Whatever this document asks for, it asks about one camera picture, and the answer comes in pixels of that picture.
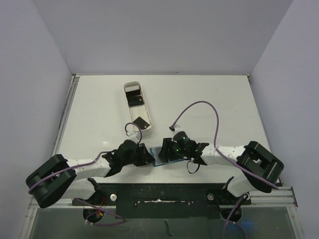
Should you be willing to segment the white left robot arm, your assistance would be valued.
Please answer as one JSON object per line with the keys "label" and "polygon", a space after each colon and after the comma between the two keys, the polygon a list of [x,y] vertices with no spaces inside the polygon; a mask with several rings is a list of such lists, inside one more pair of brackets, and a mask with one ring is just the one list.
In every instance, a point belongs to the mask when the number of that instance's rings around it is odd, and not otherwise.
{"label": "white left robot arm", "polygon": [[32,172],[25,183],[41,208],[62,198],[80,198],[94,205],[102,197],[95,177],[111,177],[127,165],[141,167],[154,162],[145,144],[127,139],[117,149],[100,152],[95,159],[66,159],[56,154]]}

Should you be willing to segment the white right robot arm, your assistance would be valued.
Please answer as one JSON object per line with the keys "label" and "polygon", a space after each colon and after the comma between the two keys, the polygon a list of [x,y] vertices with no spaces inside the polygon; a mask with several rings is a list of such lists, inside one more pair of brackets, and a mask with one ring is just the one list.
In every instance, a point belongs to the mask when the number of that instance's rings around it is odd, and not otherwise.
{"label": "white right robot arm", "polygon": [[241,175],[230,177],[224,184],[222,198],[229,204],[251,191],[277,190],[276,183],[284,169],[283,162],[256,141],[244,146],[217,146],[197,143],[184,131],[164,138],[157,157],[164,162],[187,160],[197,165],[225,165],[241,170]]}

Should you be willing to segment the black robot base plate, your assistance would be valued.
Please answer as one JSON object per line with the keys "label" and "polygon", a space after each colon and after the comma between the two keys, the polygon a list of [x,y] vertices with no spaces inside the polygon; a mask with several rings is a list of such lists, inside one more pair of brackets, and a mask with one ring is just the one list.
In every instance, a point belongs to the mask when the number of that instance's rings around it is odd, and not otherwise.
{"label": "black robot base plate", "polygon": [[222,183],[100,183],[87,199],[94,206],[114,206],[125,219],[226,218],[238,198]]}

